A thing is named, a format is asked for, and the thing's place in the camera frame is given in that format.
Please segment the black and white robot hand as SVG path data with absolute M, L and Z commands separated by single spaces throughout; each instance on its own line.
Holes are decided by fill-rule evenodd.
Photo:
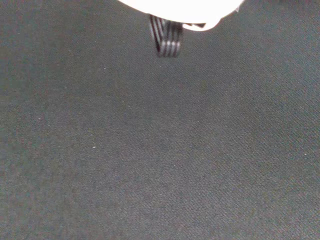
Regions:
M 184 30 L 204 32 L 221 19 L 238 12 L 243 0 L 121 0 L 149 16 L 157 55 L 175 58 L 182 47 Z

